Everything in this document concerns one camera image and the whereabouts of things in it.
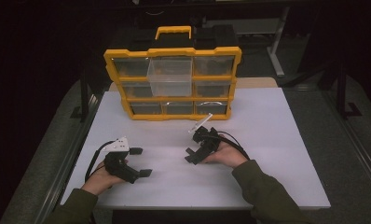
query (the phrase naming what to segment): wire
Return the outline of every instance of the wire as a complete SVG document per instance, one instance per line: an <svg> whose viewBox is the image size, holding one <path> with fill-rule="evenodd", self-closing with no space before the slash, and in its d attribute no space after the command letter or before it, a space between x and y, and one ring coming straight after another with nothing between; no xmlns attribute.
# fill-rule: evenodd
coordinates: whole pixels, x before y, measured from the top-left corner
<svg viewBox="0 0 371 224"><path fill-rule="evenodd" d="M218 133L224 133L224 134L226 134L226 135L229 135L237 144L238 144L238 146L240 146L240 143L238 142L238 140L236 140L236 138L234 137L234 136L232 136L231 134L229 134L229 133L226 133L226 132L218 132Z"/></svg>
<svg viewBox="0 0 371 224"><path fill-rule="evenodd" d="M91 174L90 171L92 170L93 165L95 164L96 160L98 159L98 156L99 156L99 154L101 153L101 150L102 150L105 146L107 146L107 145L109 145L109 144L112 144L112 143L114 143L114 142L115 142L115 141L106 142L106 143L104 143L101 147L99 147L98 150L95 151L95 154L93 155L92 160L90 161L90 164L89 164L88 170L87 170L87 172L86 172L85 182L87 182L87 180L89 179L89 177L93 174L93 173Z"/></svg>
<svg viewBox="0 0 371 224"><path fill-rule="evenodd" d="M228 143L230 144L232 147L234 147L235 149L237 149L241 155L243 155L248 161L250 160L250 157L249 155L247 155L246 151L243 149L243 147L241 147L240 145L237 145L235 144L234 142L232 142L231 140L225 138L225 137L221 137L221 136L211 136L211 135L203 135L202 137L207 137L207 138L212 138L212 139L218 139L220 141L223 141L225 143Z"/></svg>
<svg viewBox="0 0 371 224"><path fill-rule="evenodd" d="M100 169L102 169L102 168L104 168L104 165L101 166L101 167L99 167L99 168L96 168L96 170L94 170L94 171L92 172L92 174L90 174L89 177L91 177L93 174L95 174L98 170L100 170Z"/></svg>

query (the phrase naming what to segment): sleeve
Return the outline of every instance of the sleeve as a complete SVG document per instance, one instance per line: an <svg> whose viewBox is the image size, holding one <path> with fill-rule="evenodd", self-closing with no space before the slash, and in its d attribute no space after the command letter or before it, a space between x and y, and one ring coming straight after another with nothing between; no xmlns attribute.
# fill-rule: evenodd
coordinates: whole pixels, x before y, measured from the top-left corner
<svg viewBox="0 0 371 224"><path fill-rule="evenodd" d="M312 223L300 211L284 186L264 174L256 161L247 161L232 171L242 196L253 205L252 217L263 223Z"/></svg>
<svg viewBox="0 0 371 224"><path fill-rule="evenodd" d="M97 202L96 195L83 189L73 189L66 203L57 207L43 223L89 223L90 214Z"/></svg>

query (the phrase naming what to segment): white surface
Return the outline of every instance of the white surface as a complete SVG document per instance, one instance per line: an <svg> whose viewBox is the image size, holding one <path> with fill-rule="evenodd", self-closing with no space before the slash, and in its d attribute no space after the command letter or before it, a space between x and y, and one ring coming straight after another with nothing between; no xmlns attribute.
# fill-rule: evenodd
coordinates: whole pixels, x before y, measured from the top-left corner
<svg viewBox="0 0 371 224"><path fill-rule="evenodd" d="M102 148L101 152L119 152L119 151L130 151L130 146L128 145L128 139L126 137L121 137L114 141L113 143Z"/></svg>
<svg viewBox="0 0 371 224"><path fill-rule="evenodd" d="M229 120L207 121L237 138L262 170L276 177L304 209L329 207L330 203L296 127L282 89L237 89ZM153 169L148 178L114 186L100 196L98 206L116 209L247 209L231 169L221 164L188 163L186 149L196 150L187 131L194 120L138 121L129 119L118 92L107 92L62 198L80 188L92 156L103 143L127 136L130 147L142 155L127 157L135 170ZM101 153L97 162L102 161Z"/></svg>

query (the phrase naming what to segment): hand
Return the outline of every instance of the hand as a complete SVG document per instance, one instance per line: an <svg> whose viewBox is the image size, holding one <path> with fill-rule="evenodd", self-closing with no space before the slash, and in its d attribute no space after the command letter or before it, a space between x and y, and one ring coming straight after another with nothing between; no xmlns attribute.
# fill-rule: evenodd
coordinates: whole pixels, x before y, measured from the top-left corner
<svg viewBox="0 0 371 224"><path fill-rule="evenodd" d="M218 161L235 169L237 166L246 162L247 159L236 148L222 141L217 151L206 157L202 162L206 163L211 161Z"/></svg>
<svg viewBox="0 0 371 224"><path fill-rule="evenodd" d="M89 193L100 195L113 185L125 182L125 180L118 178L115 175L110 175L106 171L104 162L102 161L81 188Z"/></svg>

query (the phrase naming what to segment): handle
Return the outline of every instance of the handle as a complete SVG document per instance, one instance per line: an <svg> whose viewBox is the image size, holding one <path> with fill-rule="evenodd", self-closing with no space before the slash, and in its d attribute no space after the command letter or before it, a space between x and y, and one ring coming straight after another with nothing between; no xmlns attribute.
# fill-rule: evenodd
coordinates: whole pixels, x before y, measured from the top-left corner
<svg viewBox="0 0 371 224"><path fill-rule="evenodd" d="M191 26L160 26L157 29L156 40L159 38L159 34L167 33L188 33L188 38L191 39Z"/></svg>

